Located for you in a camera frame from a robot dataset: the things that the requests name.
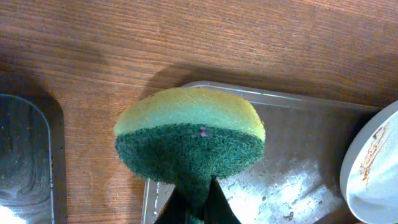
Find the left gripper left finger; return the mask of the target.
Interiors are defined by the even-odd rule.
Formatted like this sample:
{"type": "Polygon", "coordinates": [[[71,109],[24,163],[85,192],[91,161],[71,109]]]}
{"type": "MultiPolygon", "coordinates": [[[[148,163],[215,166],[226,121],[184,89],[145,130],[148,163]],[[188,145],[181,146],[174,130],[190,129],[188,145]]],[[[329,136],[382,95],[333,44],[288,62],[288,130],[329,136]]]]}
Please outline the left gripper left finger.
{"type": "Polygon", "coordinates": [[[174,188],[154,224],[190,224],[190,204],[174,188]]]}

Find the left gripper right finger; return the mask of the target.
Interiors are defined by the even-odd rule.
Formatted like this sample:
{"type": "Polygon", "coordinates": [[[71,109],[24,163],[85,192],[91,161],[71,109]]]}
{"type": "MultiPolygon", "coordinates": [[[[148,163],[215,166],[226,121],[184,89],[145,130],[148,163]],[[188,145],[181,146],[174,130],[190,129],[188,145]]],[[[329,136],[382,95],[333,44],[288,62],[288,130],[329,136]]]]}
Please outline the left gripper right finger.
{"type": "Polygon", "coordinates": [[[204,224],[241,224],[233,213],[216,178],[212,178],[204,206],[204,224]]]}

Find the green and yellow sponge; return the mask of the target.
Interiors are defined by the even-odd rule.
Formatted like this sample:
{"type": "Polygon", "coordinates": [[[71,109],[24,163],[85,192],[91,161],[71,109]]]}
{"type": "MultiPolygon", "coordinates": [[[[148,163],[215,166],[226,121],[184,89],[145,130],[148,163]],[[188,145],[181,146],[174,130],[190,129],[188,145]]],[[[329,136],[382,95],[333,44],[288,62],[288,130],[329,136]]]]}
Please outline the green and yellow sponge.
{"type": "Polygon", "coordinates": [[[145,179],[174,185],[204,223],[212,178],[238,174],[264,155],[266,131],[250,102],[223,91],[171,88],[125,109],[114,125],[115,148],[145,179]]]}

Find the pale blue plate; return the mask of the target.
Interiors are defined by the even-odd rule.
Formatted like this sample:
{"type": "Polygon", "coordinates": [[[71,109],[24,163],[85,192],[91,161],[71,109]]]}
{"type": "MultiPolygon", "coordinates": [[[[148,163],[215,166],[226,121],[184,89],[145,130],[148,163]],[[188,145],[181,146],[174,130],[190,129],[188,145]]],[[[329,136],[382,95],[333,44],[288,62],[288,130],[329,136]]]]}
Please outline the pale blue plate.
{"type": "Polygon", "coordinates": [[[373,116],[350,144],[340,189],[364,223],[397,223],[397,102],[373,116]]]}

